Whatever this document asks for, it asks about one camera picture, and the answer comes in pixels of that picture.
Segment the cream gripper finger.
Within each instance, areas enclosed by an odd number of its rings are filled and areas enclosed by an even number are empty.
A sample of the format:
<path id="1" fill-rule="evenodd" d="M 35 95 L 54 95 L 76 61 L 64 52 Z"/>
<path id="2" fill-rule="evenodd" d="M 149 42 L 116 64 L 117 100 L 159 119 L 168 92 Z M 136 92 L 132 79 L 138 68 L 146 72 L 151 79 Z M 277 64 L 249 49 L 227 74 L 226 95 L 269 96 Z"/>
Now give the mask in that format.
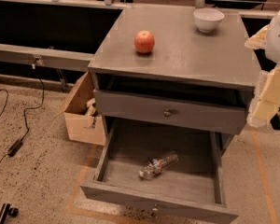
<path id="1" fill-rule="evenodd" d="M 254 35 L 249 37 L 245 42 L 245 47 L 249 49 L 266 49 L 266 35 L 268 31 L 268 25 L 265 25 L 258 30 Z"/>
<path id="2" fill-rule="evenodd" d="M 259 128 L 271 121 L 280 108 L 280 64 L 270 72 L 261 71 L 248 109 L 247 123 Z"/>

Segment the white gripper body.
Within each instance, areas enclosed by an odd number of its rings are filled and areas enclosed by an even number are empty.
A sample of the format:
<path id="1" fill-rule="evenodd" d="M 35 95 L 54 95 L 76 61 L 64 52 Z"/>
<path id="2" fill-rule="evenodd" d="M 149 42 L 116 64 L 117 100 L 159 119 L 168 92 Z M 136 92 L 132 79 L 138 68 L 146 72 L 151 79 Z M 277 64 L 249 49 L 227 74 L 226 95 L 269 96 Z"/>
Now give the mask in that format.
<path id="1" fill-rule="evenodd" d="M 269 60 L 280 63 L 280 10 L 268 26 L 265 54 Z"/>

